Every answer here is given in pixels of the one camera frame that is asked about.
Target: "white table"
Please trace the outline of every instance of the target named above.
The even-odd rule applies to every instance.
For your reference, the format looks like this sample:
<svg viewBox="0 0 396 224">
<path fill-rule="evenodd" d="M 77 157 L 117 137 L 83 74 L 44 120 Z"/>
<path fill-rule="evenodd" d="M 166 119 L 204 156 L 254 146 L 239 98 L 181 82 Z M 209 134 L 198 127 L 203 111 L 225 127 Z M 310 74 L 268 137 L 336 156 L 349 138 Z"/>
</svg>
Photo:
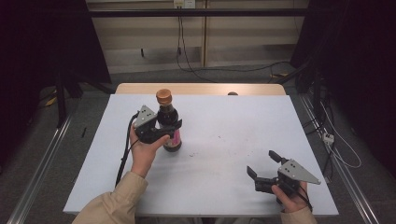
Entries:
<svg viewBox="0 0 396 224">
<path fill-rule="evenodd" d="M 157 110 L 153 94 L 115 94 L 64 208 L 77 214 L 91 199 L 114 189 L 128 121 L 141 105 Z M 183 119 L 179 152 L 159 149 L 148 173 L 138 216 L 268 217 L 279 214 L 276 197 L 254 190 L 247 165 L 275 177 L 273 150 L 295 159 L 319 178 L 308 185 L 314 215 L 338 215 L 332 195 L 289 96 L 174 95 Z M 125 171 L 132 165 L 131 158 Z"/>
</svg>

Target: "gray floor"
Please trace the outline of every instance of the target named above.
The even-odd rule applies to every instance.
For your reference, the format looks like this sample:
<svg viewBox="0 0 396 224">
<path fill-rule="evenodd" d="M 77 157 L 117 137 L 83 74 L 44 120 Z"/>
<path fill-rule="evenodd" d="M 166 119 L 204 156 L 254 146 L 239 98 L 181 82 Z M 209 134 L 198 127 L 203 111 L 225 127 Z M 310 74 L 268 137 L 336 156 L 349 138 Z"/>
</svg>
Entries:
<svg viewBox="0 0 396 224">
<path fill-rule="evenodd" d="M 263 65 L 233 66 L 228 69 L 254 69 Z M 286 64 L 275 65 L 273 73 L 288 73 L 292 70 Z M 231 72 L 231 71 L 200 71 L 200 77 L 209 78 L 216 82 L 224 83 L 266 83 L 270 80 L 271 69 L 262 69 L 254 72 Z M 112 75 L 113 84 L 116 87 L 121 82 L 206 82 L 195 74 L 180 70 L 151 71 L 133 74 Z M 81 84 L 84 95 L 81 99 L 67 98 L 67 107 L 77 107 L 72 117 L 70 126 L 64 136 L 53 162 L 44 178 L 30 212 L 25 218 L 25 223 L 70 223 L 74 216 L 64 214 L 63 208 L 67 197 L 73 188 L 73 181 L 78 175 L 79 169 L 84 162 L 86 153 L 90 148 L 91 141 L 99 125 L 102 114 L 106 108 L 108 95 L 96 89 Z M 301 123 L 310 120 L 303 106 L 301 95 L 297 94 L 290 81 L 285 86 L 290 96 Z M 43 95 L 51 88 L 43 90 Z M 349 169 L 367 197 L 370 205 L 374 208 L 375 215 L 380 223 L 396 223 L 396 181 L 387 170 L 372 156 L 370 149 L 364 141 L 356 136 L 344 117 L 342 108 L 333 102 L 332 109 L 335 115 L 335 127 L 337 131 L 352 145 L 362 160 L 362 166 L 357 169 Z M 51 137 L 55 133 L 57 123 L 56 105 L 39 107 L 35 113 L 28 134 L 17 148 L 16 155 L 3 167 L 0 175 L 0 223 L 6 223 L 14 210 L 18 200 L 25 190 L 29 180 L 40 163 L 42 156 L 50 144 Z M 313 125 L 305 128 L 306 132 L 313 129 Z M 326 160 L 326 152 L 317 133 L 307 136 L 307 139 L 317 157 L 318 164 L 323 167 Z M 339 149 L 345 161 L 356 164 L 356 157 L 348 147 L 337 141 Z M 345 183 L 333 169 L 332 182 L 329 184 L 330 191 L 340 212 L 337 217 L 319 217 L 319 223 L 365 223 L 352 200 Z M 278 217 L 267 218 L 265 223 L 280 223 Z"/>
</svg>

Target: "bottle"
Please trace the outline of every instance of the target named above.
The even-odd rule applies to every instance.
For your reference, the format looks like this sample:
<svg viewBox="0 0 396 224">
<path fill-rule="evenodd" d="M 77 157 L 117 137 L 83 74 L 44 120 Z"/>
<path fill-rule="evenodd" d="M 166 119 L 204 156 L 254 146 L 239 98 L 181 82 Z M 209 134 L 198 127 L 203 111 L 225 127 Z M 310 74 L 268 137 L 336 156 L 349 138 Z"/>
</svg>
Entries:
<svg viewBox="0 0 396 224">
<path fill-rule="evenodd" d="M 178 120 L 177 110 L 172 106 L 172 93 L 168 89 L 157 91 L 157 101 L 160 104 L 157 120 L 160 128 L 175 125 Z M 176 152 L 181 147 L 180 129 L 175 130 L 174 137 L 169 139 L 163 147 L 169 152 Z"/>
</svg>

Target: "human hand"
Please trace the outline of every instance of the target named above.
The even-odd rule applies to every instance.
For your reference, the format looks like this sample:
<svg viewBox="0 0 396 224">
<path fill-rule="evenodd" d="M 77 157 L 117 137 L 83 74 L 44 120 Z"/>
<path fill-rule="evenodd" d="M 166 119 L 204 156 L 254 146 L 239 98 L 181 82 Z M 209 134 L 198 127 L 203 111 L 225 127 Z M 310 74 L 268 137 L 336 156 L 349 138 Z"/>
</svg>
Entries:
<svg viewBox="0 0 396 224">
<path fill-rule="evenodd" d="M 307 191 L 307 184 L 304 181 L 300 182 L 300 188 L 298 189 L 298 192 L 303 195 L 305 198 L 308 196 L 306 195 Z M 298 195 L 291 195 L 291 197 L 288 197 L 288 195 L 283 192 L 283 190 L 278 187 L 277 185 L 273 185 L 271 187 L 271 190 L 273 193 L 276 195 L 276 197 L 283 203 L 285 206 L 285 213 L 292 213 L 292 212 L 297 212 L 305 207 L 307 207 L 306 202 L 300 198 Z"/>
<path fill-rule="evenodd" d="M 170 136 L 166 134 L 152 144 L 145 144 L 137 141 L 138 137 L 136 136 L 133 127 L 129 135 L 131 144 L 135 142 L 131 148 L 133 159 L 131 172 L 145 178 L 151 168 L 151 164 L 154 162 L 157 149 L 165 144 L 169 138 Z"/>
</svg>

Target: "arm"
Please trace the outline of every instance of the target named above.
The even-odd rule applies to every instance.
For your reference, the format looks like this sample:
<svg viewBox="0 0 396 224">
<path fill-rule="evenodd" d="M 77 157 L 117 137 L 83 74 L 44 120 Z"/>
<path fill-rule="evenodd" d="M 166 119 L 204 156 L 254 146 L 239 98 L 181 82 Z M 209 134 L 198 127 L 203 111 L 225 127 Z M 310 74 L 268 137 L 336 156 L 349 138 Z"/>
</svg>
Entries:
<svg viewBox="0 0 396 224">
<path fill-rule="evenodd" d="M 299 189 L 299 193 L 301 195 L 306 195 L 306 182 L 300 183 L 301 187 Z M 273 185 L 272 191 L 276 195 L 276 197 L 283 203 L 285 209 L 281 212 L 280 217 L 282 219 L 283 224 L 289 223 L 304 223 L 304 224 L 316 224 L 317 221 L 315 220 L 312 212 L 309 210 L 308 206 L 298 196 L 288 197 L 282 189 L 278 186 Z"/>
<path fill-rule="evenodd" d="M 130 132 L 130 142 L 137 140 L 134 129 Z M 146 175 L 154 162 L 157 149 L 167 140 L 165 135 L 153 144 L 136 142 L 132 150 L 131 172 L 125 174 L 113 192 L 99 195 L 90 201 L 78 214 L 73 223 L 133 223 L 134 211 L 140 196 L 146 190 Z"/>
</svg>

